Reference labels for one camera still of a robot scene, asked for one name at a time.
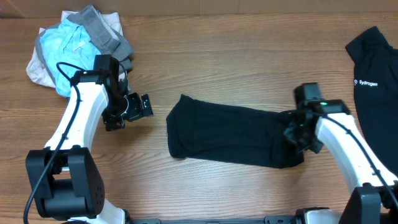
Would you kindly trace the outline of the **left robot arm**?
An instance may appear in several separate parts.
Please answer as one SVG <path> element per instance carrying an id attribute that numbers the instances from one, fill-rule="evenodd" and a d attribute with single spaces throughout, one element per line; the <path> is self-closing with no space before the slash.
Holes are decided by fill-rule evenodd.
<path id="1" fill-rule="evenodd" d="M 34 203 L 41 217 L 65 223 L 132 223 L 127 210 L 106 199 L 91 148 L 99 120 L 114 131 L 152 116 L 149 96 L 120 94 L 110 70 L 77 71 L 69 82 L 70 100 L 56 132 L 26 157 L 32 193 L 24 212 Z"/>

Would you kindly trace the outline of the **black t-shirt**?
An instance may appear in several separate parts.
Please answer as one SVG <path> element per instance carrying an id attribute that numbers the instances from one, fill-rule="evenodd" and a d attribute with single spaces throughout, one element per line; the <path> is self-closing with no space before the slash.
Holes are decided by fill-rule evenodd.
<path id="1" fill-rule="evenodd" d="M 304 162 L 284 131 L 288 112 L 219 105 L 182 95 L 166 118 L 169 153 L 194 158 L 284 169 Z"/>

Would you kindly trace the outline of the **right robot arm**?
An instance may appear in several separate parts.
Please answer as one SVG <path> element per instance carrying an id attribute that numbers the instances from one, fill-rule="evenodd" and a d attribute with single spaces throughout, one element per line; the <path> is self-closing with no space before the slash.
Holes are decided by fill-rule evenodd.
<path id="1" fill-rule="evenodd" d="M 373 153 L 342 100 L 299 100 L 286 138 L 298 151 L 326 147 L 342 172 L 350 198 L 342 213 L 304 208 L 297 223 L 397 223 L 397 176 Z"/>

